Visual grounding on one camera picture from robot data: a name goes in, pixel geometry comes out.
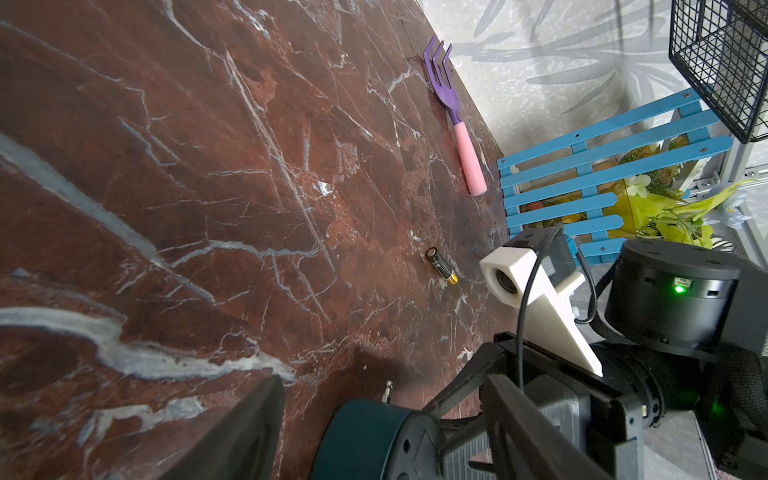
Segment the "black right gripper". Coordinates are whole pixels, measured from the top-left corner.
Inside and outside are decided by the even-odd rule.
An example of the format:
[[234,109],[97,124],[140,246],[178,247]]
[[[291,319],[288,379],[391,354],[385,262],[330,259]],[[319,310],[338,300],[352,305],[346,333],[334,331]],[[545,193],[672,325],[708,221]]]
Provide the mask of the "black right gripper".
[[625,344],[602,341],[594,347],[601,376],[531,343],[518,350],[514,334],[498,333],[422,411],[450,427],[445,415],[488,376],[514,381],[521,375],[525,399],[577,450],[617,479],[641,479],[644,432],[666,414],[662,382],[652,370],[660,358]]

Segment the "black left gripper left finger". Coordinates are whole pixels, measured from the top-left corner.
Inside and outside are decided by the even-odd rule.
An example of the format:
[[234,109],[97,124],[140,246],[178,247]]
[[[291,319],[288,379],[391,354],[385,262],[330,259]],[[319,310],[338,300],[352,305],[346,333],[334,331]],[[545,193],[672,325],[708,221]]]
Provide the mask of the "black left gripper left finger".
[[281,378],[256,386],[164,479],[269,479],[285,408]]

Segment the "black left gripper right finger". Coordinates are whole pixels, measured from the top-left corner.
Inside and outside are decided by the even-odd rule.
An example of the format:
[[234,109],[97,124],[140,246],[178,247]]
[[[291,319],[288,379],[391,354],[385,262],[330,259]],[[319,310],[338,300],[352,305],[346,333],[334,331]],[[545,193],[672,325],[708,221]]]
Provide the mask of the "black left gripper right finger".
[[499,479],[607,479],[506,376],[480,389],[493,470]]

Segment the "small battery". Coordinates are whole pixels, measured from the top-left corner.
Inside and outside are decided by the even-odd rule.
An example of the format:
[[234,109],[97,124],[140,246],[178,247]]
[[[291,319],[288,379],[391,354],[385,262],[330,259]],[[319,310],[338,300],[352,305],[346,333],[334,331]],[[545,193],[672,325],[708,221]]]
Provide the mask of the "small battery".
[[430,247],[425,252],[425,258],[449,285],[458,283],[459,277],[456,271],[436,247]]

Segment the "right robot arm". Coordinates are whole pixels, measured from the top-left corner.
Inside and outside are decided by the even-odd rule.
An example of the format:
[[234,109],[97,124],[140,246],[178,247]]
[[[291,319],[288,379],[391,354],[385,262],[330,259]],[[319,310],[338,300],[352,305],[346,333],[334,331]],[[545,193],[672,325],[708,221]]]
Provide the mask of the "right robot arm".
[[595,284],[599,341],[579,331],[569,297],[581,282],[563,235],[523,233],[481,261],[490,293],[518,309],[511,332],[483,344],[425,407],[449,450],[486,433],[501,478],[523,469],[638,479],[643,435],[693,412],[716,467],[767,475],[767,273],[730,253],[626,241]]

